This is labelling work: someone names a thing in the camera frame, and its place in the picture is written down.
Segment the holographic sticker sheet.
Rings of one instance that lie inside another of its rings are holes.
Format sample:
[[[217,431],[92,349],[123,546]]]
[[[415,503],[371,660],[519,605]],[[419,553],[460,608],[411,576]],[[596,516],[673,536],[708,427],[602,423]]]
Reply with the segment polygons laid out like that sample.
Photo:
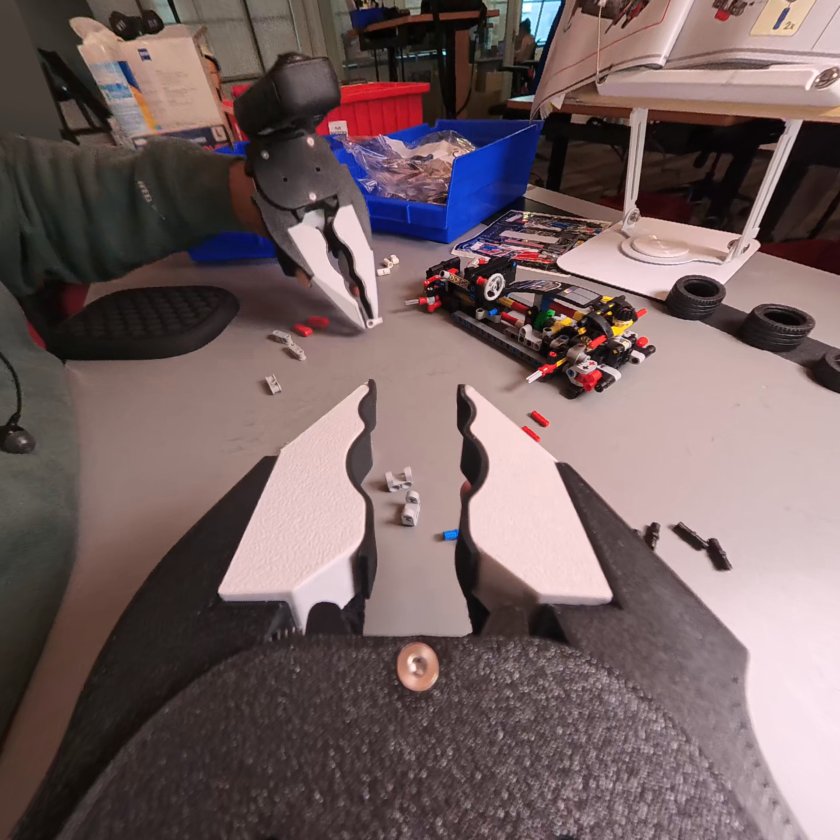
[[[509,257],[519,268],[560,274],[558,259],[612,223],[567,214],[511,210],[477,235],[458,242],[453,256],[467,260]]]

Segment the black drawstring toggle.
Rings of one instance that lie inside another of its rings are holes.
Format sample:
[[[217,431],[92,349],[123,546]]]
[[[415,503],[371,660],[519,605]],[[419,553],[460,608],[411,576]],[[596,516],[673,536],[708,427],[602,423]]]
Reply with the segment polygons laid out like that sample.
[[[14,410],[1,426],[1,449],[10,455],[32,454],[36,450],[35,437],[21,425],[24,411],[23,387],[14,365],[4,353],[1,353],[1,362],[12,378],[15,396]]]

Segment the person's green sweatshirt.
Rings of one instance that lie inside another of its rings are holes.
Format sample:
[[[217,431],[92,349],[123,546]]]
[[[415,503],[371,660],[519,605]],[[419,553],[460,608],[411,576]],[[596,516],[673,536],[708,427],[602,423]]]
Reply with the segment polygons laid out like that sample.
[[[65,366],[1,293],[1,351],[22,388],[35,451],[1,454],[1,741],[46,645],[77,557],[79,444]]]

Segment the cardboard box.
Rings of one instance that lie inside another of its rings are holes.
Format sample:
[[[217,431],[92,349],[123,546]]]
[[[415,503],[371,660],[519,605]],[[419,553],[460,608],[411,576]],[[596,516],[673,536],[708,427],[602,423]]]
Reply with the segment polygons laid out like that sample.
[[[138,150],[167,138],[214,150],[231,143],[209,63],[188,27],[162,26],[127,40],[90,17],[69,25],[117,144]]]

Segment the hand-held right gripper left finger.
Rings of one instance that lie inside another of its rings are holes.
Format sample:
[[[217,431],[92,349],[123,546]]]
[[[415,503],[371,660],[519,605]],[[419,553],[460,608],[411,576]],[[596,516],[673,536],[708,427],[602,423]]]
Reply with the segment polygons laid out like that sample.
[[[365,381],[279,452],[218,586],[225,602],[284,602],[299,629],[312,608],[370,599],[377,571],[373,466],[377,388]]]

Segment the toy brick car chassis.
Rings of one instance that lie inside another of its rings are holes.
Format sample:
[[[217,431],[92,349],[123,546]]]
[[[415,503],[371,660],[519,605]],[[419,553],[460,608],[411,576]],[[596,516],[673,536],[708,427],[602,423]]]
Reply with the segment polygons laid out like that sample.
[[[624,295],[603,295],[567,280],[517,278],[509,256],[459,257],[427,268],[408,308],[441,310],[463,330],[528,364],[527,383],[557,380],[567,398],[603,393],[627,366],[655,352],[639,332],[646,314]]]

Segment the black mesh cushion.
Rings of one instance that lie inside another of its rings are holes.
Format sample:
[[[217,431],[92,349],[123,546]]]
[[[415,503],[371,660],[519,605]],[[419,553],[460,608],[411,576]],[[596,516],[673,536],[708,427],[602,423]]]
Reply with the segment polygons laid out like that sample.
[[[138,287],[98,298],[44,338],[63,361],[154,361],[213,342],[239,312],[229,290],[210,286]]]

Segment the wooden background desk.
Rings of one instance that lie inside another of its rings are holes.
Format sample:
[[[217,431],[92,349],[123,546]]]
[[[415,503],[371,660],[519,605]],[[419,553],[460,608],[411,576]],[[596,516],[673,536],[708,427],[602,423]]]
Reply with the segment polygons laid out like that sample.
[[[801,119],[804,122],[839,123],[839,107],[771,106],[712,101],[676,101],[606,97],[593,88],[573,91],[553,111],[588,117],[627,119],[633,109],[646,109],[649,121],[728,127],[749,119]]]
[[[437,82],[447,120],[457,120],[469,107],[476,80],[478,41],[487,24],[499,11],[478,2],[426,2],[424,11],[412,14],[356,10],[350,13],[349,39],[356,39],[362,51],[371,53],[374,71],[380,72],[380,52],[386,54],[390,82],[404,81],[404,51],[414,40],[429,37],[437,68]]]

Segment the person's left hand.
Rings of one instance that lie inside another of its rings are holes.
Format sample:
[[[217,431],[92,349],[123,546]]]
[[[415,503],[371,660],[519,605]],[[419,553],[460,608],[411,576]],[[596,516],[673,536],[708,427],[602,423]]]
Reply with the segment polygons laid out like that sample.
[[[239,226],[250,233],[268,238],[268,230],[256,203],[256,187],[246,171],[245,160],[236,159],[229,167],[228,184]]]

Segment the person's left forearm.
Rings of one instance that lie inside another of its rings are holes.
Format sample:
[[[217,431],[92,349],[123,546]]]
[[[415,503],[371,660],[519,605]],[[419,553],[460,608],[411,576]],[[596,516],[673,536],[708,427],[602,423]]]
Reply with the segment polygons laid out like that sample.
[[[2,283],[26,298],[48,279],[115,280],[245,232],[230,190],[239,162],[181,140],[132,151],[2,133]]]

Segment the clear bags of parts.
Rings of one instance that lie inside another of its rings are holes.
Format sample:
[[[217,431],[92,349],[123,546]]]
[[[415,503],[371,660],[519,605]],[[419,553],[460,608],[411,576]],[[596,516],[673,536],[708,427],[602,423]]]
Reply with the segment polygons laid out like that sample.
[[[448,200],[455,161],[478,150],[452,130],[412,142],[381,134],[340,142],[362,170],[359,183],[366,195],[441,206]]]

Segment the red plastic bin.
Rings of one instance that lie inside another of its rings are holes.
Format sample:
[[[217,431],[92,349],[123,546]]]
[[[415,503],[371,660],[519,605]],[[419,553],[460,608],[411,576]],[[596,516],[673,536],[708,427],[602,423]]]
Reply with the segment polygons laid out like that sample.
[[[361,82],[340,87],[338,107],[329,111],[320,135],[369,137],[416,127],[424,121],[428,82]]]

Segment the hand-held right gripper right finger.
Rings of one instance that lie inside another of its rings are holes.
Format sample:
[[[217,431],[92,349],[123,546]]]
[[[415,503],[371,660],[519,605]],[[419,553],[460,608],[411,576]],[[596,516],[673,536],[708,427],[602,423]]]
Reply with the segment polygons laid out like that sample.
[[[476,388],[456,394],[462,437],[455,570],[471,630],[506,607],[529,623],[545,605],[613,600],[560,462]]]

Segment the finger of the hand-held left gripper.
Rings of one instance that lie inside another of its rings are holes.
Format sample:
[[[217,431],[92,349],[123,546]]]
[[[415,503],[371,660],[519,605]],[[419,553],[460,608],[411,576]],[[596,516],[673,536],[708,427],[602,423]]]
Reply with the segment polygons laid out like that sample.
[[[359,292],[351,276],[346,278],[330,261],[328,240],[318,227],[301,222],[288,229],[288,234],[302,258],[302,268],[307,271],[314,285],[339,309],[346,319],[358,329],[368,329],[362,324]]]
[[[359,292],[362,324],[365,328],[378,326],[382,319],[376,265],[369,235],[352,205],[338,207],[332,219],[332,231],[340,244],[339,251],[348,263],[352,282]]]

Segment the instruction booklet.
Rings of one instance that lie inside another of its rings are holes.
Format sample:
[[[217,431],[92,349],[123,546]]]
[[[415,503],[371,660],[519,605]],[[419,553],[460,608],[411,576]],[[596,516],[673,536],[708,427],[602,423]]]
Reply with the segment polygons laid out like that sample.
[[[568,2],[531,116],[572,91],[762,106],[838,106],[838,1]]]

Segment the white book stand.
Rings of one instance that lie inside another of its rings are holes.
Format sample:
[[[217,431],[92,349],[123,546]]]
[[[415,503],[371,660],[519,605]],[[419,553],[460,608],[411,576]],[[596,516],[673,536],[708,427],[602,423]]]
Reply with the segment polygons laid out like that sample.
[[[676,280],[695,273],[727,282],[759,249],[758,234],[784,166],[807,119],[838,116],[838,58],[765,68],[623,70],[597,87],[633,104],[621,221],[557,259],[586,279],[664,299]],[[784,130],[740,234],[643,216],[637,194],[648,105],[671,100],[679,113],[784,119]]]

